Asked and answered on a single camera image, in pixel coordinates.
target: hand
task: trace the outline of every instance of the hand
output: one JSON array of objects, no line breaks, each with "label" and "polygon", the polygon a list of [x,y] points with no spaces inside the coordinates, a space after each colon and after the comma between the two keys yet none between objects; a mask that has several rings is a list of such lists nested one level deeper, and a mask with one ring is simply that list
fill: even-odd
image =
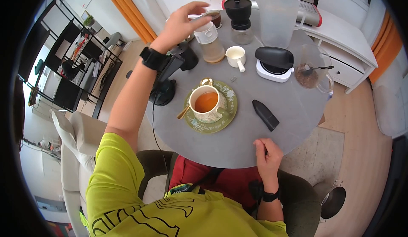
[{"label": "hand", "polygon": [[164,29],[157,39],[152,42],[150,48],[162,54],[166,54],[167,51],[192,34],[194,30],[211,21],[210,16],[205,16],[190,22],[187,16],[189,14],[201,15],[205,12],[204,7],[208,6],[209,4],[205,2],[191,2],[181,6],[180,9],[170,15],[170,18],[164,25]]},{"label": "hand", "polygon": [[254,141],[259,175],[263,189],[267,193],[276,193],[279,188],[278,169],[283,152],[271,139],[261,138]]}]

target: black metal shelf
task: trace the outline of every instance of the black metal shelf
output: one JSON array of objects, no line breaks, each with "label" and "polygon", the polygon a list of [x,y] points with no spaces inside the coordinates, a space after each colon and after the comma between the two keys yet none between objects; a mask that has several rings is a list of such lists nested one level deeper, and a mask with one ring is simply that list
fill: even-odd
[{"label": "black metal shelf", "polygon": [[[57,35],[49,26],[48,24],[44,21],[45,16],[49,13],[49,11],[54,7],[57,6],[57,8],[64,14],[64,16],[69,20],[68,25],[64,28],[64,30],[61,32],[60,35]],[[101,64],[100,70],[98,71],[97,77],[92,77],[92,80],[90,81],[90,88],[89,89],[83,89],[81,86],[84,77],[86,76],[87,72],[89,70],[89,66],[84,70],[80,70],[83,72],[83,76],[81,80],[78,82],[78,85],[75,84],[74,82],[69,81],[66,79],[63,75],[61,75],[58,72],[58,68],[62,64],[62,60],[65,58],[66,60],[69,59],[67,56],[67,53],[69,49],[72,47],[72,45],[75,43],[75,40],[78,38],[79,35],[83,34],[88,34],[87,41],[85,42],[85,45],[81,47],[80,52],[78,53],[78,56],[75,57],[75,61],[73,62],[73,67],[77,68],[78,67],[78,61],[81,55],[84,55],[87,59],[91,59],[92,62],[97,63],[99,62]],[[21,73],[19,72],[20,78],[23,80],[24,83],[26,83],[31,89],[32,89],[32,96],[34,98],[33,101],[35,101],[35,97],[37,94],[43,96],[45,99],[49,100],[50,102],[54,103],[55,105],[68,110],[70,112],[74,112],[79,104],[80,99],[85,99],[83,96],[86,94],[86,99],[88,97],[93,97],[97,100],[95,110],[93,113],[94,117],[99,116],[100,112],[100,107],[102,106],[102,103],[105,99],[107,90],[109,89],[113,78],[115,77],[120,65],[122,64],[122,61],[119,59],[118,56],[116,56],[112,51],[110,51],[102,42],[98,40],[76,17],[75,15],[72,14],[72,12],[66,7],[66,5],[62,2],[62,0],[52,0],[52,2],[45,8],[43,13],[39,16],[38,20],[35,22],[32,30],[30,31],[24,46],[29,46],[30,51],[38,51],[36,56],[38,55],[39,51],[41,50],[42,46],[44,45],[45,41],[49,38],[52,37],[55,42],[50,49],[50,52],[48,53],[44,65],[42,66],[40,73],[38,74],[37,81],[35,85],[29,84],[28,83],[28,76],[26,73]],[[61,45],[64,43],[64,41],[69,42],[68,48],[65,50],[64,55],[61,58],[59,56],[56,56],[55,54],[59,52],[59,49]],[[105,61],[102,63],[99,60],[99,55],[103,54],[103,51],[107,51],[107,56]],[[34,61],[36,59],[36,56],[34,59],[32,57],[30,58],[29,61],[26,61],[25,67],[28,69],[28,67],[33,66]],[[97,85],[97,81],[100,80],[100,75],[101,73],[106,69],[107,62],[112,60],[114,63],[112,64],[112,67],[114,71],[112,71],[109,67],[106,70],[108,72],[105,85],[100,91],[99,96],[95,96],[92,94],[94,91],[95,86]],[[54,98],[51,98],[47,95],[45,95],[43,92],[39,91],[38,89],[38,83],[41,78],[41,75],[43,74],[44,68],[47,66],[49,69],[51,69],[53,72],[57,73],[61,77],[61,81],[58,85],[57,91],[55,93]]]}]

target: black coffee grinder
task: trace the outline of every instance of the black coffee grinder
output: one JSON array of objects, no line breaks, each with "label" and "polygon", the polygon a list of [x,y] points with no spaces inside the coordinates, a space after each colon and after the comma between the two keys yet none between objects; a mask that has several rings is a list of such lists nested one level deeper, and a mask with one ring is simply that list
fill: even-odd
[{"label": "black coffee grinder", "polygon": [[246,45],[252,42],[254,35],[251,29],[252,3],[250,0],[227,0],[224,8],[231,19],[231,39],[239,45]]},{"label": "black coffee grinder", "polygon": [[168,62],[165,68],[157,73],[150,92],[149,101],[155,102],[157,106],[167,105],[176,93],[176,80],[169,80],[169,77],[179,68],[182,71],[191,70],[198,63],[198,57],[187,41],[181,42],[170,52],[171,55],[167,57]]}]

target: yellow t-shirt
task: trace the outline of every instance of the yellow t-shirt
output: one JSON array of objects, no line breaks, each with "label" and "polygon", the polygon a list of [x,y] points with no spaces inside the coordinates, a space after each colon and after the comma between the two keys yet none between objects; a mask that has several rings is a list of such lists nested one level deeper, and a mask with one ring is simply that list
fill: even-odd
[{"label": "yellow t-shirt", "polygon": [[283,221],[255,220],[218,192],[196,188],[144,204],[137,196],[144,176],[129,144],[104,134],[86,191],[91,236],[287,236]]}]

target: black spoon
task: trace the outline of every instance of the black spoon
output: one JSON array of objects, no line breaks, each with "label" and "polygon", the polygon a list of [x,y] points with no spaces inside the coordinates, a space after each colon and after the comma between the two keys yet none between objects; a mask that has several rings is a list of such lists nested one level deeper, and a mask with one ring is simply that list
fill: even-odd
[{"label": "black spoon", "polygon": [[303,76],[309,76],[313,73],[313,70],[315,69],[333,69],[334,66],[324,66],[324,67],[310,67],[309,70],[304,70],[302,71]]}]

